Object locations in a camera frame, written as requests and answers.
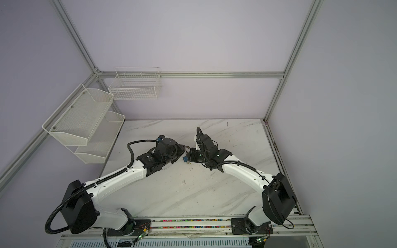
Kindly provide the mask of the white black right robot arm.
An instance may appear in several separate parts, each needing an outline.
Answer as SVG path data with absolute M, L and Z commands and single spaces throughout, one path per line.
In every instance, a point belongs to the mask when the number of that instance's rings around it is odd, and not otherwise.
M 263 232 L 271 234 L 272 223 L 287 229 L 294 224 L 288 220 L 297 205 L 297 197 L 286 176 L 272 175 L 248 165 L 230 151 L 219 149 L 218 143 L 197 127 L 196 148 L 187 153 L 186 161 L 200 163 L 205 168 L 231 175 L 250 186 L 262 197 L 260 206 L 252 207 L 243 218 L 233 218 L 234 233 L 254 235 Z

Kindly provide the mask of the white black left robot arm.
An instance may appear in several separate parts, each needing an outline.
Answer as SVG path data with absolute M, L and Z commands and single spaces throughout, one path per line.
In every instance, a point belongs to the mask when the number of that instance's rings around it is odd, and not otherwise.
M 105 208 L 102 202 L 133 182 L 175 163 L 186 151 L 185 145 L 163 135 L 154 143 L 155 147 L 140 156 L 132 155 L 128 165 L 113 173 L 84 184 L 79 180 L 69 184 L 64 195 L 66 204 L 61 209 L 68 231 L 79 234 L 90 228 L 108 228 L 129 236 L 141 228 L 127 208 Z

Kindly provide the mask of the white mesh two-tier shelf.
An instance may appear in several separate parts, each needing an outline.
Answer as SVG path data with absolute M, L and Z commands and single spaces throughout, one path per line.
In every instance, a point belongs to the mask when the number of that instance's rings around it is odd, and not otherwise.
M 114 95 L 79 85 L 42 129 L 85 164 L 104 164 L 125 121 L 111 111 Z

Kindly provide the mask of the aluminium cage frame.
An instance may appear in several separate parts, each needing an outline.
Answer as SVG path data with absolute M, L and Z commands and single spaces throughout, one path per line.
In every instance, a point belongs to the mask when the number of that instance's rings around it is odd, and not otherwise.
M 78 51 L 81 53 L 85 62 L 88 63 L 90 68 L 90 76 L 84 81 L 84 86 L 90 86 L 96 81 L 104 78 L 111 78 L 115 76 L 111 71 L 97 71 L 94 67 L 94 61 L 88 54 L 88 50 L 81 40 L 80 35 L 72 24 L 71 18 L 68 15 L 65 7 L 61 1 L 49 1 L 55 13 L 58 15 L 61 23 L 69 34 L 72 42 L 76 45 Z M 292 53 L 288 59 L 286 68 L 283 72 L 161 72 L 160 76 L 163 79 L 275 79 L 279 78 L 279 84 L 276 92 L 270 102 L 263 121 L 266 123 L 270 120 L 273 110 L 281 96 L 281 93 L 288 81 L 292 68 L 301 52 L 301 49 L 306 41 L 310 28 L 315 21 L 318 12 L 323 4 L 323 1 L 313 1 L 309 9 L 308 15 L 305 19 L 304 25 L 299 33 L 298 39 L 294 45 Z M 9 165 L 1 172 L 1 195 L 9 188 L 14 177 L 24 167 L 34 152 L 42 145 L 48 134 L 44 130 L 40 130 L 29 143 L 21 150 L 21 152 L 9 163 Z

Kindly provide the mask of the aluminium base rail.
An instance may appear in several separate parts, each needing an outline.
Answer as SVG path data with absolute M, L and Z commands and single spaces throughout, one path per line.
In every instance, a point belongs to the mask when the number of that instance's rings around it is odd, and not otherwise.
M 59 248 L 322 248 L 309 216 L 293 212 L 286 223 L 258 227 L 243 216 L 138 219 L 131 236 L 100 228 L 62 235 Z

